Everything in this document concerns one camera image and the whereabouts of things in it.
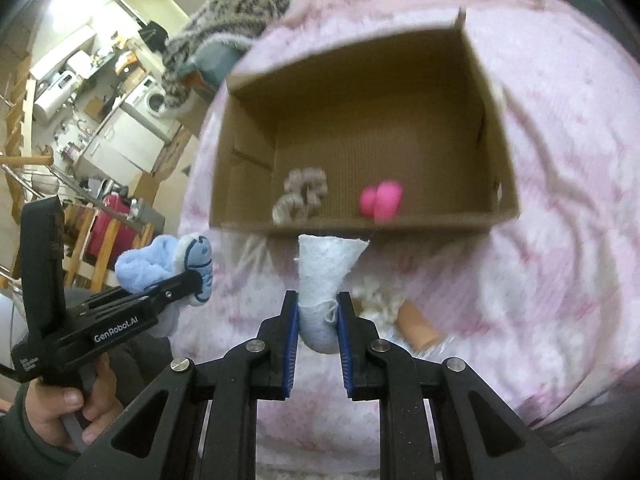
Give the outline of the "person left hand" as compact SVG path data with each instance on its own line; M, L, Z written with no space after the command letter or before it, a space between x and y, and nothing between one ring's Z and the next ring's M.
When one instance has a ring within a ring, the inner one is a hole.
M91 444L124 409L116 398L116 386L116 375L106 353L96 361L96 381L88 398L78 389L49 386L41 379L34 379L28 385L24 404L29 425L43 442L77 452L78 439L67 432L62 417L75 418L81 411L89 422L81 434L81 441Z

